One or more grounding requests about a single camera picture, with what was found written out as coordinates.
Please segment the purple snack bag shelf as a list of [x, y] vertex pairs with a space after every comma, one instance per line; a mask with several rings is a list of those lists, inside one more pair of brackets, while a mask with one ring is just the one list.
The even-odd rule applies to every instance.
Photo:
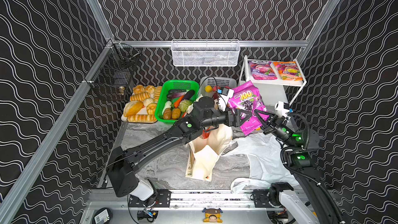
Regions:
[[256, 118], [254, 110], [262, 110], [267, 112], [260, 95], [260, 90], [255, 87], [251, 81], [248, 81], [235, 88], [235, 93], [229, 100], [228, 107], [233, 110], [239, 108], [252, 111], [252, 117], [249, 120], [241, 120], [243, 123], [241, 124], [240, 129], [245, 136], [248, 136], [262, 126], [260, 121]]

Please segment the red soda can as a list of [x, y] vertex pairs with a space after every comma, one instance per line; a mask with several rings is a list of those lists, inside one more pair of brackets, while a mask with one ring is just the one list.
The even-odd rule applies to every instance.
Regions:
[[210, 130], [209, 129], [204, 130], [202, 132], [202, 139], [204, 139], [204, 140], [208, 139], [209, 135], [210, 135]]

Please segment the white plastic grocery bag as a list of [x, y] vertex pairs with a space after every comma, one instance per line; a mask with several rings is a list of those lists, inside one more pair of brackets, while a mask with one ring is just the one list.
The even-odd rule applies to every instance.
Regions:
[[231, 183], [234, 194], [246, 187], [269, 188], [272, 183], [289, 183], [292, 187], [299, 185], [295, 177], [283, 166], [280, 159], [280, 143], [271, 134], [254, 133], [234, 140], [237, 147], [224, 156], [246, 155], [250, 164], [248, 178], [236, 178]]

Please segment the purple candy bag top shelf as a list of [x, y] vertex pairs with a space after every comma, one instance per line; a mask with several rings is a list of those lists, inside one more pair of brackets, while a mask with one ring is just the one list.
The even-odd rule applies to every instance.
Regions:
[[276, 80], [277, 76], [271, 67], [271, 61], [249, 61], [251, 74], [255, 80]]

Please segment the cream canvas tote bag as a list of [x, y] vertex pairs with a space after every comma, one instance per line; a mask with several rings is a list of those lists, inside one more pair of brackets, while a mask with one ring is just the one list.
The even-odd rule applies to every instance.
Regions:
[[231, 127], [221, 124], [217, 129], [212, 127], [207, 129], [210, 130], [208, 139], [202, 139], [201, 135], [189, 143], [187, 178], [211, 181], [212, 171], [217, 161], [232, 141]]

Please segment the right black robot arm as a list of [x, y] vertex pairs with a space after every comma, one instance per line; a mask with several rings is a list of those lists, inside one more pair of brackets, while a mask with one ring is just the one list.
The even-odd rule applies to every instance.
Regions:
[[[319, 134], [310, 128], [306, 118], [298, 113], [288, 113], [278, 117], [261, 110], [254, 114], [262, 123], [265, 134], [272, 134], [281, 142], [280, 158], [284, 167], [290, 171], [308, 196], [318, 219], [325, 224], [344, 224], [341, 210], [329, 191], [322, 184], [319, 173], [310, 153], [319, 149]], [[297, 117], [304, 123], [304, 128], [293, 131], [286, 126], [289, 119]]]

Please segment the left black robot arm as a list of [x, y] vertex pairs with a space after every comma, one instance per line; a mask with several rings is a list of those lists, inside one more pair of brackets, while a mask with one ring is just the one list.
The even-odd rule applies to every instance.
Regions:
[[193, 103], [191, 113], [176, 121], [166, 132], [133, 148], [116, 147], [106, 168], [116, 197], [144, 192], [138, 189], [141, 182], [136, 173], [163, 153], [198, 138], [208, 127], [217, 128], [221, 124], [240, 127], [252, 117], [251, 111], [228, 107], [221, 111], [215, 109], [214, 104], [212, 98], [202, 97]]

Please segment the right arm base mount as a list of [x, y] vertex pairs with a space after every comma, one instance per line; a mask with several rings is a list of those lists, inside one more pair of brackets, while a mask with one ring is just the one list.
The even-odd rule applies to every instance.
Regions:
[[276, 196], [269, 193], [269, 190], [254, 190], [250, 195], [255, 208], [280, 208], [283, 205], [276, 199]]

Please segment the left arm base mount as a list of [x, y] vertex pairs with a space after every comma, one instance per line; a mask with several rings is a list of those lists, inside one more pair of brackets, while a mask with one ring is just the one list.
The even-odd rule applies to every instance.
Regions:
[[140, 200], [136, 196], [129, 196], [128, 207], [135, 208], [167, 208], [170, 207], [172, 192], [166, 189], [157, 190], [152, 196], [147, 200]]

